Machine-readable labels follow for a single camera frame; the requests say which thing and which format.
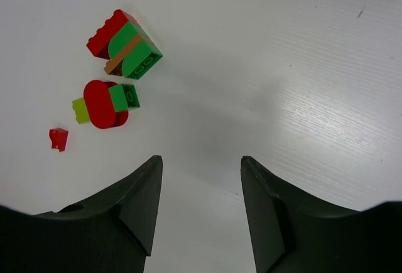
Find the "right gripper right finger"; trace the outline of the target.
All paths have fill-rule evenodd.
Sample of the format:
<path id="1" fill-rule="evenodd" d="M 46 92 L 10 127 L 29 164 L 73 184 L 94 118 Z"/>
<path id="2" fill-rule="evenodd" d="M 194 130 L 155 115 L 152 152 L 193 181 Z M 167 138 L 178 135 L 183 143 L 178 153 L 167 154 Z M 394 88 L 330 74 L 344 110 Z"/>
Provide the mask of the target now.
<path id="1" fill-rule="evenodd" d="M 401 203 L 355 211 L 277 177 L 250 156 L 241 181 L 258 272 L 400 272 Z"/>

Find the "green lego piece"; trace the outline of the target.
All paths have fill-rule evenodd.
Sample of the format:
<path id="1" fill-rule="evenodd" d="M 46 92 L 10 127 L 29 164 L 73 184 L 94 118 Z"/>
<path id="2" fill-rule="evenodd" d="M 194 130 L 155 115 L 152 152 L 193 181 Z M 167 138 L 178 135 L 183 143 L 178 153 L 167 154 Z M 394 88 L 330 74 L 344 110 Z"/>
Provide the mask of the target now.
<path id="1" fill-rule="evenodd" d="M 120 83 L 110 87 L 109 93 L 116 112 L 141 107 L 134 85 Z"/>

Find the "red lego brick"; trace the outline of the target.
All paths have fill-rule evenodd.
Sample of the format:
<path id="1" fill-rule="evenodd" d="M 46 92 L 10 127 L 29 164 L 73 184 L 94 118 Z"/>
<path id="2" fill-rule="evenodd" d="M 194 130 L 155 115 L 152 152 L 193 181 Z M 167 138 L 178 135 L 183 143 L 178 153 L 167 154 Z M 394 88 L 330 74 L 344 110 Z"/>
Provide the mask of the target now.
<path id="1" fill-rule="evenodd" d="M 87 41 L 86 47 L 97 58 L 110 59 L 108 45 L 113 36 L 127 23 L 133 22 L 139 26 L 138 21 L 122 9 L 117 9 L 113 15 L 104 21 L 101 28 Z"/>

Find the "lime lego brick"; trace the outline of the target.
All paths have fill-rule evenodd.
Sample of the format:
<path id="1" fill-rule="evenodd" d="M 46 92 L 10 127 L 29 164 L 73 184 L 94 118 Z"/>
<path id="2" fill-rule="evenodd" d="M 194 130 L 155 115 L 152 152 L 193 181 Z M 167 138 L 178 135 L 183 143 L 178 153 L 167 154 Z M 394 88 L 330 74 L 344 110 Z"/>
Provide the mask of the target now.
<path id="1" fill-rule="evenodd" d="M 72 108 L 75 112 L 75 120 L 78 124 L 90 121 L 89 113 L 83 97 L 72 101 Z"/>

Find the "red round lego piece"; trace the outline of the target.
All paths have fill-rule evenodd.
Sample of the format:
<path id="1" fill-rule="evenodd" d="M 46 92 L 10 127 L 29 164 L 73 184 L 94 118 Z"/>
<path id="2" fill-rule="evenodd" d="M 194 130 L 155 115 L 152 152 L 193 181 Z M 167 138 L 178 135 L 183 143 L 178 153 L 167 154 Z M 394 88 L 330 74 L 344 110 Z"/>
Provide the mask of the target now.
<path id="1" fill-rule="evenodd" d="M 98 129 L 110 129 L 126 123 L 129 112 L 116 112 L 109 89 L 116 82 L 91 80 L 84 88 L 84 101 L 91 123 Z"/>

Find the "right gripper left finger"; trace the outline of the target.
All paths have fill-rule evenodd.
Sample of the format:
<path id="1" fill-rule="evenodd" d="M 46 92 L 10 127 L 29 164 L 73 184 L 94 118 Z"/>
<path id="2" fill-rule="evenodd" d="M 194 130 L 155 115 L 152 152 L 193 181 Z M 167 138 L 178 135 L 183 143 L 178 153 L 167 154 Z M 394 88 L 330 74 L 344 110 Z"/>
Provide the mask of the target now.
<path id="1" fill-rule="evenodd" d="M 1 207 L 1 272 L 143 272 L 151 255 L 163 161 L 150 157 L 58 212 Z"/>

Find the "small red lego piece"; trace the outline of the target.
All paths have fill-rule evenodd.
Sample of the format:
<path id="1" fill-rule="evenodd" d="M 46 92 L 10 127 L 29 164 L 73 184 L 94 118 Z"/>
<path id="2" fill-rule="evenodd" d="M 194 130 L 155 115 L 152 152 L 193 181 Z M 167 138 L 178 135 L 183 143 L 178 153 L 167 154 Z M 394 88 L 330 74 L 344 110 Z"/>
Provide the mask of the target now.
<path id="1" fill-rule="evenodd" d="M 63 152 L 67 145 L 68 131 L 63 128 L 50 129 L 49 138 L 52 144 L 51 148 Z"/>

